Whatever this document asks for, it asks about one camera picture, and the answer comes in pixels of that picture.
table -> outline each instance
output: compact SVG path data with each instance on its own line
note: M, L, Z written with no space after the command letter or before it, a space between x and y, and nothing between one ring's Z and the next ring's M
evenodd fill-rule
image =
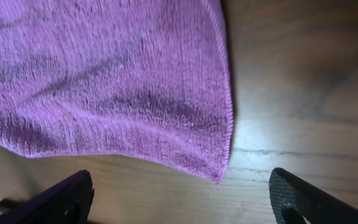
M358 208L358 1L226 0L236 111L219 185L121 156L24 159L0 147L0 199L88 169L98 223L275 223L282 167Z

wooden floor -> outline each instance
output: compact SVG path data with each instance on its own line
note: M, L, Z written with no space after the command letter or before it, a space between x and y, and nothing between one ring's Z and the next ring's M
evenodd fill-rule
M226 0L236 127L218 186L120 156L24 159L0 147L0 199L80 169L100 223L275 223L282 167L358 208L358 1Z

towel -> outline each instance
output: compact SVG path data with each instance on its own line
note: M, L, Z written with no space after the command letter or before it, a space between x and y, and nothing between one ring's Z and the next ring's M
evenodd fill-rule
M219 0L0 0L0 145L125 155L219 182L232 101Z

fabric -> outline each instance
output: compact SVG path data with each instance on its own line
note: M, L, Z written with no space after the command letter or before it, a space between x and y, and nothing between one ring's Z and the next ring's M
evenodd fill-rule
M0 0L0 145L119 154L219 182L232 102L219 0Z

purple cloth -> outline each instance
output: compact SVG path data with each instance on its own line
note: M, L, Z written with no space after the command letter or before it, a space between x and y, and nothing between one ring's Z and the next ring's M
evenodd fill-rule
M0 0L0 145L119 154L219 182L232 101L219 0Z

